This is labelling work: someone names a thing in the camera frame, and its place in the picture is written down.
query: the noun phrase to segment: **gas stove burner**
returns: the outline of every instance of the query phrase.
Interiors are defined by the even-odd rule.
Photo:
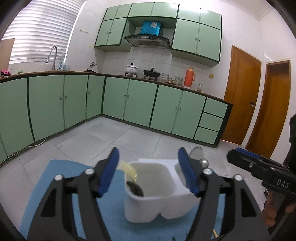
[[[130,76],[130,77],[137,77],[137,75],[136,75],[136,74],[128,74],[128,73],[126,73],[126,74],[125,74],[125,76]]]
[[[157,81],[157,78],[151,77],[151,76],[147,76],[147,75],[144,76],[144,79]]]

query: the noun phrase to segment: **ceiling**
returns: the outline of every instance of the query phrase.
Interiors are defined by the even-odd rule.
[[[263,18],[273,8],[266,0],[223,0],[224,2],[241,7],[258,19]]]

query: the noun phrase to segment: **white cooking pot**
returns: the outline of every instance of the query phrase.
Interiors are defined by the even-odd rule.
[[[127,74],[136,74],[138,67],[135,66],[133,63],[126,65],[126,73]]]

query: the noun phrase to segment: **white cable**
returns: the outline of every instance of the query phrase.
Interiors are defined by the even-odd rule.
[[[36,147],[36,146],[40,146],[41,144],[43,144],[43,143],[45,142],[45,140],[46,140],[46,137],[44,138],[44,141],[43,141],[42,143],[40,143],[40,144],[38,144],[38,145],[34,145],[34,146],[26,146],[26,147],[23,148],[22,150],[24,150],[24,149],[26,149],[26,148],[28,148],[28,147]],[[20,151],[22,151],[22,150],[19,150],[18,152],[12,154],[11,156],[9,156],[9,157],[7,157],[6,159],[4,159],[3,161],[1,161],[1,162],[0,162],[0,165],[1,165],[3,162],[5,162],[7,159],[9,159],[9,158],[13,157],[14,155],[18,154],[18,153],[19,153]]]

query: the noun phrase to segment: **white plastic container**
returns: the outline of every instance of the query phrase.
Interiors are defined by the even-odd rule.
[[[173,219],[185,215],[200,199],[185,187],[185,178],[178,160],[139,159],[130,162],[137,171],[136,183],[142,188],[144,197],[134,195],[125,184],[127,193],[124,214],[132,223],[151,222],[160,213]]]

